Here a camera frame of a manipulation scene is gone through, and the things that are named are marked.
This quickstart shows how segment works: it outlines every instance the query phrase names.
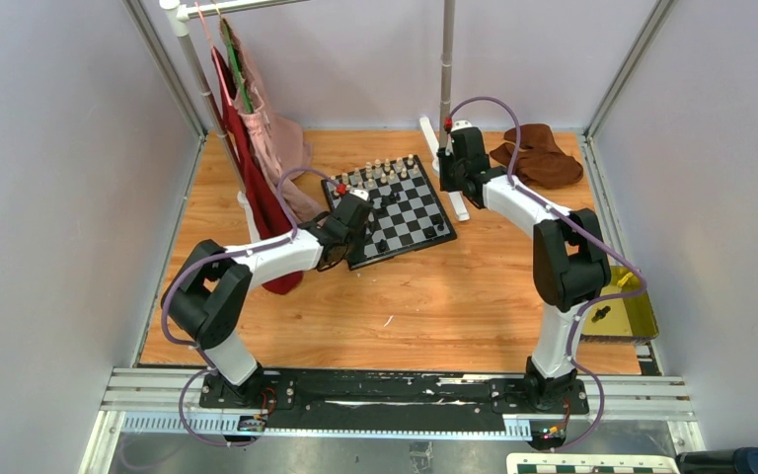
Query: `black object in bin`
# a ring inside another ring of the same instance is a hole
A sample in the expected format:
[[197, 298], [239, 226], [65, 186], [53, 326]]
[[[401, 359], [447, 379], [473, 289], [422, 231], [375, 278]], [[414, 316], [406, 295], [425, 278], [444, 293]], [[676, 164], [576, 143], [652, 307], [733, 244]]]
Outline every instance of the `black object in bin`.
[[676, 463], [681, 474], [758, 474], [758, 447], [684, 452]]

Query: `wooden surface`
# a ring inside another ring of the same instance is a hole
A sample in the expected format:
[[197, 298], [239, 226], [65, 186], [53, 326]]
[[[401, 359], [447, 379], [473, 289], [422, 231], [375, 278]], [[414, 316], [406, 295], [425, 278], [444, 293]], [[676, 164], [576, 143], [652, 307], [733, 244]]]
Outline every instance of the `wooden surface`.
[[[306, 139], [314, 145], [313, 166], [328, 174], [408, 153], [430, 162], [418, 131], [308, 131]], [[574, 135], [558, 134], [557, 141], [579, 157]], [[501, 134], [486, 134], [486, 142], [492, 150], [501, 144]], [[437, 187], [430, 166], [427, 171]], [[307, 174], [296, 183], [326, 206], [317, 177]], [[237, 191], [212, 136], [164, 288], [199, 241], [249, 242]], [[542, 194], [571, 208], [593, 206], [585, 179]], [[355, 272], [346, 265], [322, 274], [307, 272], [285, 296], [262, 288], [252, 291], [239, 321], [240, 336], [252, 354], [263, 365], [523, 371], [541, 322], [531, 241], [503, 217], [470, 205], [471, 220], [458, 223], [446, 194], [441, 199], [458, 233], [453, 242]], [[164, 339], [159, 315], [153, 316], [141, 362], [200, 362], [196, 353]], [[180, 330], [174, 334], [187, 338]], [[640, 373], [631, 346], [583, 344], [578, 358], [599, 372]]]

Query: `dark red cloth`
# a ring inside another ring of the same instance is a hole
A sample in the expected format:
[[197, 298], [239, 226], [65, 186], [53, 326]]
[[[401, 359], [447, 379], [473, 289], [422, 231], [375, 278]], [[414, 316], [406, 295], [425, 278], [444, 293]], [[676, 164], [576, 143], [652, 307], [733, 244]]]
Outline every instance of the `dark red cloth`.
[[[254, 162], [252, 156], [251, 145], [249, 143], [248, 132], [246, 131], [243, 121], [240, 116], [237, 115], [237, 110], [234, 109], [232, 97], [236, 95], [234, 81], [231, 76], [231, 70], [228, 68], [228, 64], [225, 63], [225, 59], [219, 53], [218, 50], [213, 49], [211, 55], [213, 59], [213, 65], [216, 67], [217, 74], [221, 74], [225, 78], [225, 84], [228, 86], [228, 94], [226, 96], [225, 90], [219, 85], [219, 96], [222, 98], [222, 121], [225, 124], [225, 128], [234, 136], [234, 148], [237, 153], [237, 163], [240, 175], [243, 177], [243, 183], [245, 184], [246, 199], [251, 205], [252, 212], [254, 214], [254, 222], [257, 225], [257, 230], [260, 232], [262, 239], [269, 239], [276, 237], [292, 230], [292, 226], [286, 215], [283, 213], [280, 203], [277, 201], [277, 197], [268, 188], [263, 178], [263, 173], [257, 164]], [[295, 272], [280, 278], [273, 279], [268, 283], [264, 283], [263, 288], [278, 294], [286, 294], [292, 288], [300, 283], [303, 278], [303, 273]]]

